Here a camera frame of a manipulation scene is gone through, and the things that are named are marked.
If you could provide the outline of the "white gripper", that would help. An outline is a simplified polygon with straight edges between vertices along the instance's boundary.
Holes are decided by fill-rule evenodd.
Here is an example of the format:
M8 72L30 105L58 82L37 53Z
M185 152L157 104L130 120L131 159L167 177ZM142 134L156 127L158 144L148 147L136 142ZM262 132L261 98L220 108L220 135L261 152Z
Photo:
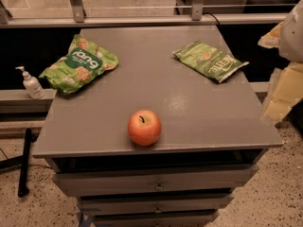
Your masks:
M303 99L303 0L268 33L258 45L278 48L279 55L290 62L283 70L276 68L270 77L262 116L281 121Z

